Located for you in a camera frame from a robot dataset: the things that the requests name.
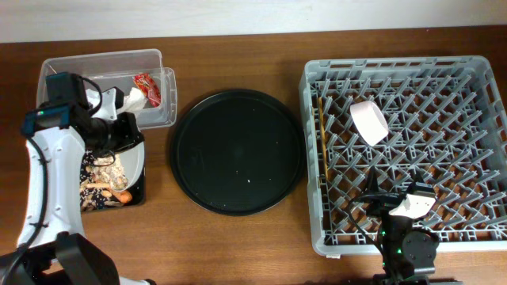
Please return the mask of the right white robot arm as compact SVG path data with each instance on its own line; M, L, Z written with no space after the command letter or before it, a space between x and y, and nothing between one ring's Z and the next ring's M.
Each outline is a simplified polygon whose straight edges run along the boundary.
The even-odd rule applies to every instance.
M366 215L380 220L372 244L383 259L383 274L374 284L428 284L435 272L434 260L440 244L438 236L414 223L423 219L436 203L433 186L415 176L402 192L381 192L376 167L372 166L363 194L356 200L368 205Z

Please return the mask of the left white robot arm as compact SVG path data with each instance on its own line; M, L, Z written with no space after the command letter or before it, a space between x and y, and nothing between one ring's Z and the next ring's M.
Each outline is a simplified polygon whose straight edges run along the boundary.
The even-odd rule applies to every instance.
M21 129L29 152L29 198L13 253L1 258L3 284L130 284L84 234L80 175L86 150L142 146L135 115L94 118L79 103L45 103Z

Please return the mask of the orange carrot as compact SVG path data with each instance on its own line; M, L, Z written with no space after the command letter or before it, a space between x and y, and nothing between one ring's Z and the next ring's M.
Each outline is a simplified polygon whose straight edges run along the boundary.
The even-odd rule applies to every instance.
M132 194L128 190L122 192L111 190L110 192L120 203L129 203L132 200Z

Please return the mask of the pink bowl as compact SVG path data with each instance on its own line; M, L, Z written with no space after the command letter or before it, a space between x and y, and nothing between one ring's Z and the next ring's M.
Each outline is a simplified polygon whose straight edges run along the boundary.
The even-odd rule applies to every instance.
M358 133L369 146L375 146L387 137L389 133L387 121L374 101L352 104L349 111Z

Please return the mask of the grey plate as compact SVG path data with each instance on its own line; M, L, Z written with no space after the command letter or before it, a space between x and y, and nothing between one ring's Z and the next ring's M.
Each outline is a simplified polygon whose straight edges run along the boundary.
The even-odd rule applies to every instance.
M143 173L145 163L145 146L144 142L140 142L130 150L118 153L120 163L124 167L124 175L128 180L128 184L121 189L125 191L137 182Z

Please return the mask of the wooden chopstick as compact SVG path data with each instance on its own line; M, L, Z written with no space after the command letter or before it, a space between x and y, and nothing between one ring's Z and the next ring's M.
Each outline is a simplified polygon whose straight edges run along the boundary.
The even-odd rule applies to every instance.
M321 145L322 145L322 153L323 153L323 160L326 162L326 131L324 128L324 116L323 116L323 109L322 109L322 98L319 97L317 99L318 103L318 119L319 119L319 130L320 130L320 136L321 136Z
M322 153L323 153L323 165L324 165L324 175L326 180L329 180L329 168L328 168L328 159L327 159L327 149L326 149L326 131L324 128L323 119L319 119L319 126L321 132L321 144L322 144Z

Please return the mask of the white napkin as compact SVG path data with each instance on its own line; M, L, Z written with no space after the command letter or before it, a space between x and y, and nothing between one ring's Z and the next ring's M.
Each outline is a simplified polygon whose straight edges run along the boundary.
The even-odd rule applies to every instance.
M136 113L144 109L147 99L141 90L137 88L131 88L130 93L124 96L124 103L121 108L115 106L114 100L109 100L109 95L102 95L101 109L93 115L93 117L100 117L114 120L122 112L133 112Z

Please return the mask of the rice and food scraps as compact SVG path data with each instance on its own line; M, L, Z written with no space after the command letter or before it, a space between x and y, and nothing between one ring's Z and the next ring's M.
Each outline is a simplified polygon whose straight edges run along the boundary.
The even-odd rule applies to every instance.
M110 192L121 192L128 184L124 167L118 154L95 157L86 151L81 164L79 195L81 212L103 210L110 207L122 207Z

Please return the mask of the red snack wrapper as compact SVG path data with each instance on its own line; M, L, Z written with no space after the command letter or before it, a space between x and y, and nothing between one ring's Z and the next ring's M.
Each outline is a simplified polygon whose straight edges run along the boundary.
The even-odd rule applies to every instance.
M135 86L142 91L152 107L157 108L162 103L160 89L148 73L135 75L133 77L133 82Z

